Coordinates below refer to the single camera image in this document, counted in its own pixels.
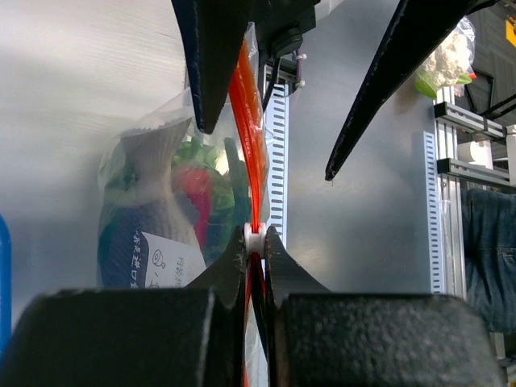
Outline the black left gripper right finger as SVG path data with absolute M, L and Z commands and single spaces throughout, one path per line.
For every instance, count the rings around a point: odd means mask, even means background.
M 484 324 L 442 294 L 332 293 L 264 239 L 272 386 L 502 386 Z

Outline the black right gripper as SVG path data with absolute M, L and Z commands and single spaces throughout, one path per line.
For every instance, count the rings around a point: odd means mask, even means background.
M 315 0 L 172 0 L 198 129 L 211 134 L 227 98 L 243 36 L 254 22 L 259 60 L 298 50 L 315 28 Z M 400 1 L 385 30 L 325 169 L 331 181 L 395 91 L 478 1 Z

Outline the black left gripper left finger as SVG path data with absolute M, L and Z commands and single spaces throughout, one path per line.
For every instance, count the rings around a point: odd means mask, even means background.
M 237 227 L 184 288 L 38 296 L 2 355 L 2 385 L 241 386 L 246 257 Z

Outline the grey toy fish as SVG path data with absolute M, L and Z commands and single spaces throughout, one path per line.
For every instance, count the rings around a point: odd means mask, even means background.
M 121 136 L 107 166 L 98 233 L 98 275 L 113 288 L 181 288 L 206 264 L 198 212 L 173 187 L 172 162 L 189 120 Z

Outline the clear zip bag orange zipper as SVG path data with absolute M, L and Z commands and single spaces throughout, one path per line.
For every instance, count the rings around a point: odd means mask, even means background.
M 268 168 L 257 70 L 249 24 L 213 139 L 197 128 L 183 91 L 123 131 L 98 171 L 98 284 L 178 295 L 208 289 L 231 316 L 216 336 L 231 349 L 238 386 L 248 384 L 248 241 L 264 229 Z

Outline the red toy chili pepper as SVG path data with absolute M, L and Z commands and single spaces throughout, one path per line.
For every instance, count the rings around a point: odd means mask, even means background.
M 212 177 L 207 169 L 192 166 L 179 166 L 175 169 L 175 178 L 183 193 L 197 211 L 197 220 L 193 228 L 202 250 L 206 245 L 212 195 Z

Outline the toy napa cabbage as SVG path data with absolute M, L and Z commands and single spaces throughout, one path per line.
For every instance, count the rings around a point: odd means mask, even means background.
M 203 144 L 197 137 L 182 142 L 173 157 L 173 177 L 177 167 L 186 165 L 207 169 L 212 177 L 206 245 L 201 250 L 206 265 L 211 265 L 222 255 L 234 229 L 238 227 L 232 226 L 235 202 L 224 141 L 222 147 Z

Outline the toy green onion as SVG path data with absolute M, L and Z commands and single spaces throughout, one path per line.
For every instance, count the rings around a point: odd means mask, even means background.
M 224 139 L 225 151 L 235 202 L 232 226 L 243 227 L 251 220 L 252 208 L 249 197 L 248 171 L 246 164 L 239 158 L 235 140 Z

